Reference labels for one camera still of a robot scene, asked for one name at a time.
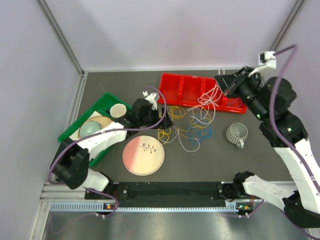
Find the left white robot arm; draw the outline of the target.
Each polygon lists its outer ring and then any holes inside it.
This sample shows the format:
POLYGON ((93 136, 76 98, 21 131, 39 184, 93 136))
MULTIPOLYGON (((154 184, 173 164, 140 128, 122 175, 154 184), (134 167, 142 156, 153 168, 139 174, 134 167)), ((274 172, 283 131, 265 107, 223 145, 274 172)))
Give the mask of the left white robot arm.
POLYGON ((77 140, 65 139, 60 144, 49 171, 71 190, 92 189, 102 198, 109 198, 114 191, 111 180, 101 172, 90 169, 90 160, 139 131, 166 130, 172 125, 165 106, 158 111, 155 100, 139 98, 131 109, 115 118, 107 127, 77 140))

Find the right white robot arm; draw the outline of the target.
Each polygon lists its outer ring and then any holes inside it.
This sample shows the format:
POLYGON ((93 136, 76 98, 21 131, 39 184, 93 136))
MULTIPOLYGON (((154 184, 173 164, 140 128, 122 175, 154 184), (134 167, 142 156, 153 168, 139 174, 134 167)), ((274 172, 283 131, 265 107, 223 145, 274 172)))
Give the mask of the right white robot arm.
POLYGON ((320 168, 302 121, 289 111, 297 94, 285 78, 272 93, 277 78, 271 77, 261 85, 261 75, 252 71, 244 66, 233 74, 214 78, 227 98, 240 98, 260 121, 259 130, 283 160, 297 189, 281 187, 244 171, 237 173, 232 183, 222 184, 220 195, 225 200, 255 196, 279 208, 297 227, 319 228, 320 168))

